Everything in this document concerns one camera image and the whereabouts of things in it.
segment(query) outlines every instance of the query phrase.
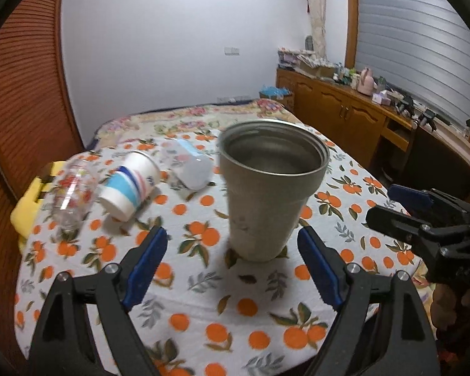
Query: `transparent bottle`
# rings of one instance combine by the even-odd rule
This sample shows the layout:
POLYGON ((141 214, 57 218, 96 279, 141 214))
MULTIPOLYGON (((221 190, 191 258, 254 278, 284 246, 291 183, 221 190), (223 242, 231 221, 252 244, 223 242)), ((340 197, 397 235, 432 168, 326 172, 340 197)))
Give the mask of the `transparent bottle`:
POLYGON ((51 214, 62 231, 74 232, 91 208, 99 177, 86 160, 75 160, 65 170, 55 186, 51 214))
POLYGON ((187 140, 177 139, 164 142, 162 158, 176 177, 193 191, 204 188, 211 180, 212 160, 187 140))

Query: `table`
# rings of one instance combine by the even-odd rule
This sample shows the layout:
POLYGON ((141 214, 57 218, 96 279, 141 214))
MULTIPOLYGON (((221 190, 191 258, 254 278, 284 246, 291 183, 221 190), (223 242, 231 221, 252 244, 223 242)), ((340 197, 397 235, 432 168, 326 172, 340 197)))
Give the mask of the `table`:
MULTIPOLYGON (((299 226, 311 224, 346 262, 355 261, 373 273, 404 269, 412 275, 420 260, 403 243, 365 225, 365 214, 375 204, 404 211, 402 206, 389 200, 385 188, 338 146, 307 128, 329 146, 331 161, 323 183, 302 210, 300 225, 269 263, 245 262, 229 248, 226 186, 217 167, 219 130, 179 133, 213 158, 209 186, 185 194, 162 171, 162 182, 127 223, 115 221, 94 203, 77 238, 63 240, 50 218, 48 194, 18 277, 15 329, 25 356, 55 274, 93 274, 119 262, 153 224, 167 230, 169 246, 143 303, 130 317, 161 374, 271 375, 316 355, 335 312, 322 302, 299 255, 299 226)), ((74 158, 91 161, 104 180, 132 149, 148 151, 161 165, 159 147, 172 138, 133 141, 74 158)), ((102 363, 118 373, 97 309, 88 309, 102 363)))

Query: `screw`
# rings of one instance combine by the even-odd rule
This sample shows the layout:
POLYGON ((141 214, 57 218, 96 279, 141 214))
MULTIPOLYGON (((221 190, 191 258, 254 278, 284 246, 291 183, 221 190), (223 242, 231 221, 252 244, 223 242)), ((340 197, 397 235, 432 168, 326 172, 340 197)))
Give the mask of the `screw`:
POLYGON ((108 266, 105 267, 105 271, 106 271, 108 274, 116 273, 116 272, 118 271, 118 264, 116 264, 116 263, 110 263, 108 266))
POLYGON ((409 274, 406 273, 404 270, 397 271, 397 277, 399 278, 399 280, 402 281, 409 280, 409 274))
POLYGON ((357 274, 360 271, 360 266, 357 263, 350 263, 348 266, 346 266, 346 270, 349 273, 357 274))
POLYGON ((66 272, 66 271, 63 271, 62 273, 59 273, 56 278, 58 279, 58 281, 66 281, 68 280, 68 277, 70 275, 66 272))

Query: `window blind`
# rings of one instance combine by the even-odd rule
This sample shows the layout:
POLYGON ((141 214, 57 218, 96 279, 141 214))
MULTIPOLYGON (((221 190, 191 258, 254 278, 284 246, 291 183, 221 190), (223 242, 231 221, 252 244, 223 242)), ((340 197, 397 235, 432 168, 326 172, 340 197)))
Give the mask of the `window blind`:
POLYGON ((366 66, 455 123, 470 118, 470 30, 447 0, 359 0, 366 66))

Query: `stainless steel cup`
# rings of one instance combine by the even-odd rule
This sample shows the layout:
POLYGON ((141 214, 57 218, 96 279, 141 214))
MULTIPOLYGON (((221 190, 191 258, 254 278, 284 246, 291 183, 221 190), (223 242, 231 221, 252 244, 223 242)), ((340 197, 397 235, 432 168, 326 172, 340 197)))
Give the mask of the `stainless steel cup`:
POLYGON ((300 126, 264 119, 228 127, 218 144, 231 246, 248 261, 272 260, 322 183, 329 149, 300 126))

